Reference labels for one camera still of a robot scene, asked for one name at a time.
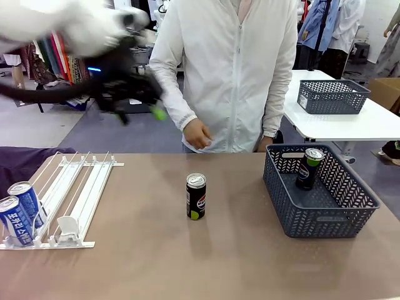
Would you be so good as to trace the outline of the person's left hand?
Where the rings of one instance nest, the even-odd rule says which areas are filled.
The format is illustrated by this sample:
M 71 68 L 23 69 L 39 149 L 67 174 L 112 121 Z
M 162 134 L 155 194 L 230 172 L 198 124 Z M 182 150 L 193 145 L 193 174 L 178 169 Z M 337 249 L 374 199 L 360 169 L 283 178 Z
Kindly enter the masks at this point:
M 273 137 L 263 136 L 260 139 L 260 141 L 259 141 L 259 143 L 257 145 L 256 152 L 257 153 L 265 153 L 266 152 L 266 148 L 269 145 L 272 145 L 273 142 L 274 142 L 274 138 Z

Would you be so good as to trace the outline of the person's right hand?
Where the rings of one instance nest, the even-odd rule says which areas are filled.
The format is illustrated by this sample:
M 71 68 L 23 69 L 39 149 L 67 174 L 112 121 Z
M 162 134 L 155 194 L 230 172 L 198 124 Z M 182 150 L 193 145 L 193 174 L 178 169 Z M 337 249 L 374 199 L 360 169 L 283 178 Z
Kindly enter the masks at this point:
M 213 140 L 207 126 L 195 118 L 187 123 L 183 129 L 185 140 L 195 149 L 204 149 L 211 145 Z

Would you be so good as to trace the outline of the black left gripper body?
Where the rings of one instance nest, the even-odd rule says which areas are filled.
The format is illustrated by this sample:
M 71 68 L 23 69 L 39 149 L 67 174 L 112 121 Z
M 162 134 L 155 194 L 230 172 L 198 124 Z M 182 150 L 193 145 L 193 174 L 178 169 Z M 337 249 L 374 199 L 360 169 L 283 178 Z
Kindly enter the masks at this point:
M 96 58 L 100 70 L 96 78 L 101 81 L 96 88 L 96 102 L 100 110 L 110 113 L 124 111 L 121 102 L 135 99 L 149 107 L 151 112 L 161 110 L 163 94 L 161 85 L 152 72 L 137 73 L 136 58 L 132 48 L 136 39 L 122 39 L 119 45 Z

